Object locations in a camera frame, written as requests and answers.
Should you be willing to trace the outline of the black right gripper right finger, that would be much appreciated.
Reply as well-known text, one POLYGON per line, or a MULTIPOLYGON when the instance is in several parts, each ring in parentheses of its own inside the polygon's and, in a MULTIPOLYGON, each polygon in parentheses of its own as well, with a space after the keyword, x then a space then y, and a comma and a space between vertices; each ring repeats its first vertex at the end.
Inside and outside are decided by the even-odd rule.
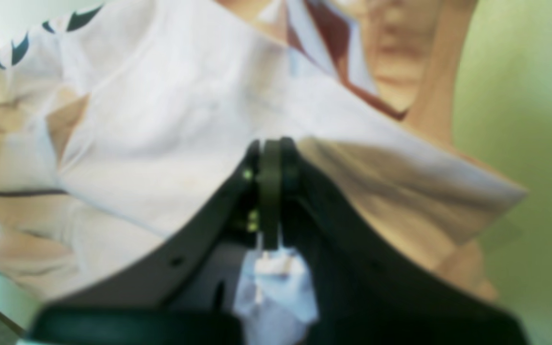
POLYGON ((309 267, 319 319, 306 345, 526 345, 519 321, 421 269, 280 140, 283 242, 309 267))

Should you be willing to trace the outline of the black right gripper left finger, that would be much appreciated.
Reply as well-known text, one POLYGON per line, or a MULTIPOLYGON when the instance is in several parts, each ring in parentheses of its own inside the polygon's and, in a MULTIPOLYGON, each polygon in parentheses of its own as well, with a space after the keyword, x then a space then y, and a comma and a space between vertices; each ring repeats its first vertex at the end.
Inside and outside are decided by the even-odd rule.
POLYGON ((46 345, 242 345, 231 311, 245 254, 278 248, 282 149, 255 140, 173 237, 129 268, 46 304, 25 334, 46 345))

